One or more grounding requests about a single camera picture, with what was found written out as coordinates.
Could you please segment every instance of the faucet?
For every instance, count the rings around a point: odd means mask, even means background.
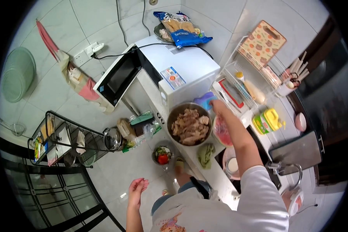
[[[281,162],[269,163],[268,164],[268,168],[272,169],[273,170],[273,174],[275,174],[275,175],[283,172],[283,170],[286,167],[296,167],[298,169],[298,171],[299,171],[299,178],[298,178],[297,183],[294,186],[290,186],[290,188],[289,188],[289,190],[291,191],[291,190],[295,189],[300,184],[300,182],[302,181],[302,177],[303,177],[302,167],[300,165],[298,165],[298,164],[282,164]]]

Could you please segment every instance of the woman's right hand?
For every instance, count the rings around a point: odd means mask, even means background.
[[[222,116],[228,110],[227,106],[221,100],[211,100],[209,104],[213,106],[213,111],[216,115]]]

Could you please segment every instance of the microwave oven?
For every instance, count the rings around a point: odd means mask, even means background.
[[[126,54],[113,62],[93,88],[113,107],[142,68],[158,87],[167,111],[207,93],[220,71],[219,65],[200,48],[178,49],[156,35],[131,44],[123,53]]]

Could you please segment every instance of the white countertop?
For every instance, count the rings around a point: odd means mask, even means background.
[[[151,100],[150,102],[151,108],[153,108],[153,110],[156,111],[156,113],[159,113],[166,122],[168,118],[168,112],[166,112],[164,107],[161,105],[161,96],[157,86],[155,86],[151,78],[143,69],[138,74],[137,79],[139,80],[146,94]],[[278,142],[285,142],[285,140],[279,139],[278,136],[260,135],[254,129],[254,126],[251,123],[252,117],[253,117],[253,113],[251,111],[248,111],[242,116],[242,118],[240,118],[240,120],[244,124],[245,128],[251,125],[251,128],[257,135],[258,139],[260,140],[267,154],[269,149],[273,147],[270,138],[272,138],[272,141],[274,142],[274,144]],[[292,128],[291,125],[289,128],[287,127],[286,129],[293,130],[294,134],[297,134],[296,128],[295,127]],[[226,203],[232,210],[237,210],[240,194],[237,192],[236,188],[233,186],[231,181],[228,179],[227,175],[223,172],[223,169],[218,165],[217,161],[214,158],[223,149],[225,149],[225,147],[221,145],[213,136],[210,136],[206,142],[213,143],[216,150],[216,153],[214,154],[212,158],[212,167],[211,169],[208,169],[208,170],[203,169],[197,159],[196,154],[197,154],[198,146],[192,146],[192,147],[183,146],[179,144],[178,142],[176,142],[175,140],[173,140],[173,143],[181,152],[186,162],[189,164],[190,168],[194,171],[197,177],[199,179],[203,179],[203,180],[205,179],[211,185],[213,189],[218,191],[218,196],[224,203]],[[281,188],[279,190],[280,194],[282,194],[282,192],[290,184],[292,184],[293,178],[290,177],[289,179],[289,176],[290,175],[279,176],[279,179],[281,182]]]

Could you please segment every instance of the hanging apron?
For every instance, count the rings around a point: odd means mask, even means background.
[[[39,21],[36,21],[36,25],[44,44],[59,64],[66,83],[85,100],[93,102],[98,106],[98,109],[104,114],[111,114],[115,107],[111,106],[111,104],[102,99],[93,90],[95,81],[91,77],[82,73],[73,63],[70,62],[69,55],[56,46]]]

